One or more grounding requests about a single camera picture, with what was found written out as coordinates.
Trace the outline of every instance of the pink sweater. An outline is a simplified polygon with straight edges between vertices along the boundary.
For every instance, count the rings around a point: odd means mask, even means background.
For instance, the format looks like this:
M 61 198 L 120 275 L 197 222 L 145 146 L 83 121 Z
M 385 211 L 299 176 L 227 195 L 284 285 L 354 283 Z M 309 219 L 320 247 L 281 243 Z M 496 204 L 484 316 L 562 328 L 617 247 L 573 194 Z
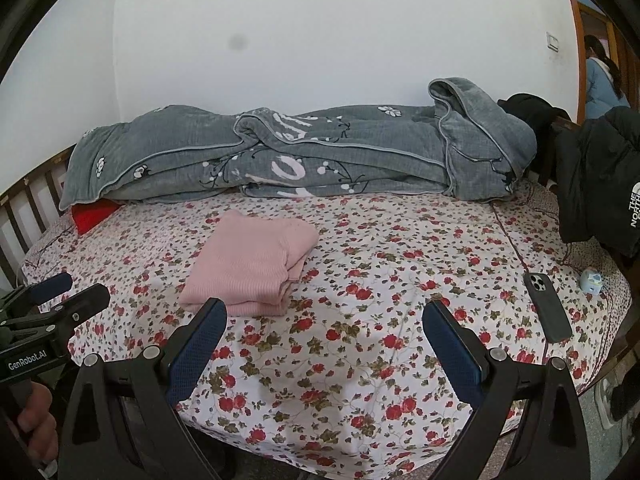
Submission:
M 302 220 L 224 213 L 197 257 L 179 302 L 197 312 L 220 298 L 229 316 L 283 316 L 318 232 Z

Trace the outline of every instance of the dark hair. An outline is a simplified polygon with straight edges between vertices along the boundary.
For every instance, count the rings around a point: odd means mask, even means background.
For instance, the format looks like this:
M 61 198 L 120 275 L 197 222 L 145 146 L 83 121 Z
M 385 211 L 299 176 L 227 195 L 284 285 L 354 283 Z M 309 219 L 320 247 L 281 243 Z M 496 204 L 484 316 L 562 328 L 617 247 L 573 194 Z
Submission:
M 620 69 L 618 66 L 611 60 L 609 56 L 607 56 L 602 43 L 598 38 L 588 34 L 584 37 L 584 48 L 586 50 L 593 50 L 595 55 L 601 60 L 607 67 L 609 68 L 609 73 L 613 78 L 613 91 L 618 96 L 618 99 L 622 99 L 622 74 L 620 73 Z

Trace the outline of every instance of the gray blanket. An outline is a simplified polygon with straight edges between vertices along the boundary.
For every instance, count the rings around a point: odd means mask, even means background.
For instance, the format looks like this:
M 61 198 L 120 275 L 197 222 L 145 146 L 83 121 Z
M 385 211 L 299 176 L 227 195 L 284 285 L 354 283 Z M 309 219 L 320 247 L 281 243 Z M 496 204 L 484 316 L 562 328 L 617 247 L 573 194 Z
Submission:
M 180 202 L 235 186 L 264 197 L 510 194 L 536 153 L 533 131 L 466 79 L 436 79 L 429 92 L 435 106 L 222 116 L 171 105 L 94 128 L 71 156 L 60 209 L 100 197 Z

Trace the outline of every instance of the floral bed sheet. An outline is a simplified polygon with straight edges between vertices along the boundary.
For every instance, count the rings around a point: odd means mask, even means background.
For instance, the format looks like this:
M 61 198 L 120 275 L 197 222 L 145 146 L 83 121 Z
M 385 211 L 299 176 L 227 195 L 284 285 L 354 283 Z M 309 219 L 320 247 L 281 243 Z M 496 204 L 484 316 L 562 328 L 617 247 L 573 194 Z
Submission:
M 320 233 L 291 307 L 230 318 L 180 416 L 216 438 L 329 478 L 398 476 L 446 453 L 470 415 L 424 338 L 421 311 L 441 299 L 487 347 L 513 359 L 564 358 L 578 390 L 596 375 L 630 304 L 628 284 L 594 241 L 567 246 L 555 197 L 523 182 L 510 202 L 363 194 L 126 205 L 85 236 L 68 215 L 26 257 L 37 282 L 62 270 L 74 288 L 103 283 L 107 310 L 69 343 L 73 359 L 130 358 L 189 322 L 177 298 L 220 215 L 301 218 Z M 586 266 L 599 296 L 578 286 Z M 551 276 L 574 337 L 545 345 L 522 274 Z M 509 413 L 514 428 L 523 405 Z

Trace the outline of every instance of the the north face logo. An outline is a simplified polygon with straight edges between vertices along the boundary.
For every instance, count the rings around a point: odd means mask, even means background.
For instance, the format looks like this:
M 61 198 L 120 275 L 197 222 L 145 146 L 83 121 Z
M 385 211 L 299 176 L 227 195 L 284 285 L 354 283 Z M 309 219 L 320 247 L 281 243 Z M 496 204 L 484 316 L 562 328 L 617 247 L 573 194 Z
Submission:
M 638 218 L 640 218 L 640 182 L 638 182 L 631 190 L 629 211 L 633 211 L 633 214 L 631 215 L 631 227 L 636 227 Z

